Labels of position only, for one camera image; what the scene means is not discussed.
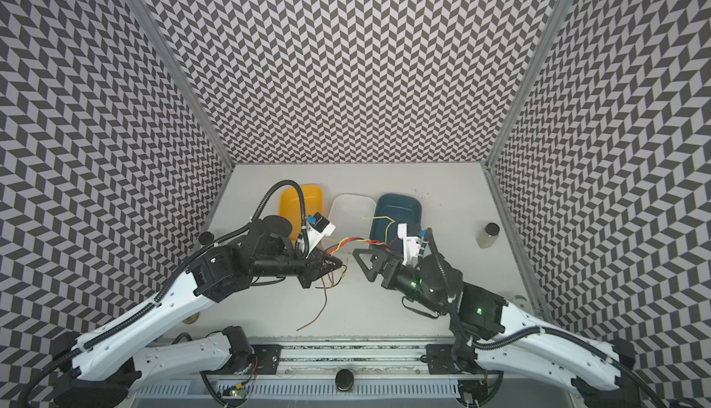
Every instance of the white table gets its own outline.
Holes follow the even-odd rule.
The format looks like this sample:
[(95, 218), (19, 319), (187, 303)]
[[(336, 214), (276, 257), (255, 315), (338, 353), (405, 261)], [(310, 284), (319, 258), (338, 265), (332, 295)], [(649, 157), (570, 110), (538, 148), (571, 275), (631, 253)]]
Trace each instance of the white table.
[[(478, 163), (238, 165), (210, 231), (220, 236), (243, 226), (269, 187), (284, 179), (317, 184), (324, 192), (326, 214), (333, 200), (344, 193), (367, 195), (376, 201), (388, 192), (413, 196), (422, 203), (423, 228), (432, 227), (441, 253), (462, 271), (464, 281), (508, 299), (516, 295), (528, 298), (503, 231), (489, 249), (479, 249), (475, 242), (487, 223), (501, 226)], [(274, 194), (262, 217), (277, 214), (282, 190)], [(345, 249), (351, 252), (356, 247), (368, 245), (354, 242)], [(203, 311), (195, 324), (178, 324), (166, 336), (174, 337), (183, 331), (200, 336), (228, 325), (241, 325), (248, 336), (262, 338), (451, 337), (449, 317), (432, 321), (407, 311), (401, 306), (401, 295), (383, 289), (381, 280), (378, 277), (375, 283), (368, 282), (350, 257), (348, 273), (328, 291), (323, 314), (302, 331), (296, 330), (321, 310), (324, 291), (302, 289), (296, 278), (289, 277), (277, 285), (235, 293)]]

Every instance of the blue tray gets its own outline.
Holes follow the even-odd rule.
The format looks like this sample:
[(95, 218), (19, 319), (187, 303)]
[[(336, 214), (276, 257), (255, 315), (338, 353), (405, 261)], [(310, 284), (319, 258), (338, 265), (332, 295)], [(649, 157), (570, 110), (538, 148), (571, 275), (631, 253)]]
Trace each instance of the blue tray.
[(390, 248), (393, 251), (403, 252), (403, 241), (397, 239), (397, 225), (407, 223), (409, 225), (419, 225), (422, 219), (422, 205), (416, 198), (406, 195), (398, 195), (397, 193), (386, 193), (378, 199), (378, 204), (375, 207), (376, 217), (390, 217), (395, 220), (392, 226), (387, 230), (387, 239), (385, 239), (385, 229), (390, 224), (387, 218), (379, 218), (373, 220), (373, 225), (370, 227), (370, 239), (378, 240), (385, 244), (391, 243), (396, 239)]

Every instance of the jar lid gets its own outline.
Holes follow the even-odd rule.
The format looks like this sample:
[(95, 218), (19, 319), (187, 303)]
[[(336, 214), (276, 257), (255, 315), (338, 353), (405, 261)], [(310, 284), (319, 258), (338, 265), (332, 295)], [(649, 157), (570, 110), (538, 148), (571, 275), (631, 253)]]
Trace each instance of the jar lid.
[(489, 223), (484, 228), (484, 231), (486, 231), (486, 233), (491, 236), (496, 236), (498, 235), (499, 231), (501, 231), (501, 229), (496, 223)]

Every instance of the bottle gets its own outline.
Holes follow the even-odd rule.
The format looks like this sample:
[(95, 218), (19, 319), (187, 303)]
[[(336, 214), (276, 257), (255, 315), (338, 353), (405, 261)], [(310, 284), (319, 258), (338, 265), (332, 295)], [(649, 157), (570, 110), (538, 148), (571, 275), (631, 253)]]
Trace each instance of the bottle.
[(481, 234), (479, 234), (479, 236), (476, 237), (476, 243), (482, 249), (491, 247), (491, 245), (498, 238), (498, 233), (500, 230), (501, 229), (499, 229), (499, 227), (496, 223), (487, 224), (486, 227), (484, 227), (484, 230), (481, 231)]

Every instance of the black and white chevron pattern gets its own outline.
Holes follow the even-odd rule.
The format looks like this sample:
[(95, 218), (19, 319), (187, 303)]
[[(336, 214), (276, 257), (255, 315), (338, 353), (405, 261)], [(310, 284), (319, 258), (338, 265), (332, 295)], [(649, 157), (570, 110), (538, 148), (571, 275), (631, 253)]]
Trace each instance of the black and white chevron pattern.
[(496, 166), (557, 323), (711, 407), (711, 0), (575, 0)]
[(555, 0), (145, 0), (237, 163), (483, 160)]
[[(188, 252), (226, 166), (122, 0), (0, 0), (0, 406)], [(47, 400), (47, 379), (36, 399)]]

